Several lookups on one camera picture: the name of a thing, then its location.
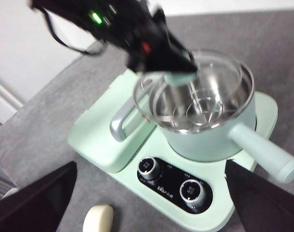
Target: black triangular object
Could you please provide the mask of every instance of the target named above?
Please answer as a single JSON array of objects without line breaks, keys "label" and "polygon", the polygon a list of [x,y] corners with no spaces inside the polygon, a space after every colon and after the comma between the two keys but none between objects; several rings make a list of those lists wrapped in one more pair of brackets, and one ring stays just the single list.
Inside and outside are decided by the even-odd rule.
[{"label": "black triangular object", "polygon": [[70,162],[0,201],[0,232],[55,232],[77,177]]},{"label": "black triangular object", "polygon": [[294,195],[227,160],[226,181],[247,232],[294,232]]}]

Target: white round object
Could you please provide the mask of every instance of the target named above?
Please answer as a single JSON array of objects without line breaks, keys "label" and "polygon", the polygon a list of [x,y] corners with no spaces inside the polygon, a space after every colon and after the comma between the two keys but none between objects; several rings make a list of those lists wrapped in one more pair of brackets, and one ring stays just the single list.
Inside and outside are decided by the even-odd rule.
[{"label": "white round object", "polygon": [[84,218],[83,232],[110,232],[113,208],[110,205],[93,206]]}]

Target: black knob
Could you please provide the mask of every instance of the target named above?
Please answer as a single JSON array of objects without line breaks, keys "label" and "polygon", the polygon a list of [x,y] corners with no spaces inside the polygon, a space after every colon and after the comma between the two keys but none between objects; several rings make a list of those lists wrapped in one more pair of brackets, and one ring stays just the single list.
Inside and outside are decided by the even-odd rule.
[{"label": "black knob", "polygon": [[146,180],[156,179],[160,171],[160,165],[153,157],[145,157],[138,164],[138,172]]},{"label": "black knob", "polygon": [[184,181],[180,186],[180,195],[184,202],[191,208],[202,206],[206,193],[201,183],[194,179]]}]

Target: pot handle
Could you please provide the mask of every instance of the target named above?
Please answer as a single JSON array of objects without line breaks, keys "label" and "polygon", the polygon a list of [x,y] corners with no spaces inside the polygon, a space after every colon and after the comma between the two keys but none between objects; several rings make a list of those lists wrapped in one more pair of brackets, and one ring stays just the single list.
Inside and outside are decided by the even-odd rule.
[{"label": "pot handle", "polygon": [[279,182],[289,183],[294,179],[294,156],[282,148],[243,123],[234,126],[228,136]]}]

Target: black control panel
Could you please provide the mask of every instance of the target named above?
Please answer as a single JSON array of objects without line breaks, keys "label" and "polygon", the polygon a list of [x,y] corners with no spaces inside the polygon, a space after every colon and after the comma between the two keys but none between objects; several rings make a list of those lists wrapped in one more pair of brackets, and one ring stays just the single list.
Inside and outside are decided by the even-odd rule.
[{"label": "black control panel", "polygon": [[137,177],[142,184],[188,213],[200,214],[212,203],[212,190],[205,181],[159,158],[143,158],[138,164]]}]

